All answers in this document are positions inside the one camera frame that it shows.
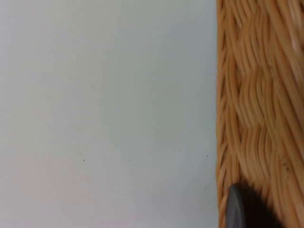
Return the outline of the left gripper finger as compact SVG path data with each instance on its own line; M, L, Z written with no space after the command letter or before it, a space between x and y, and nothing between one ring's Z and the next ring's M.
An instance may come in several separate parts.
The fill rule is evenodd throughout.
M227 228L282 227L254 189L243 183L229 187L225 222Z

